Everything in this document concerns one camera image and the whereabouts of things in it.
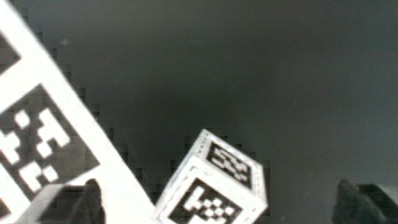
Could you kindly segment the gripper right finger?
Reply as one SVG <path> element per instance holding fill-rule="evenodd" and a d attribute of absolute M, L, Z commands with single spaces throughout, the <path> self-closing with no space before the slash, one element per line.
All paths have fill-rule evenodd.
<path fill-rule="evenodd" d="M 342 179 L 337 184 L 332 224 L 398 224 L 398 187 L 353 184 Z"/>

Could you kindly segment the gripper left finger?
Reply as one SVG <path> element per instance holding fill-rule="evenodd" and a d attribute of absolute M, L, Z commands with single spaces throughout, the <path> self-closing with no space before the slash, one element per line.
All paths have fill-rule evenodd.
<path fill-rule="evenodd" d="M 48 185 L 12 224 L 106 224 L 96 180 L 83 185 Z"/>

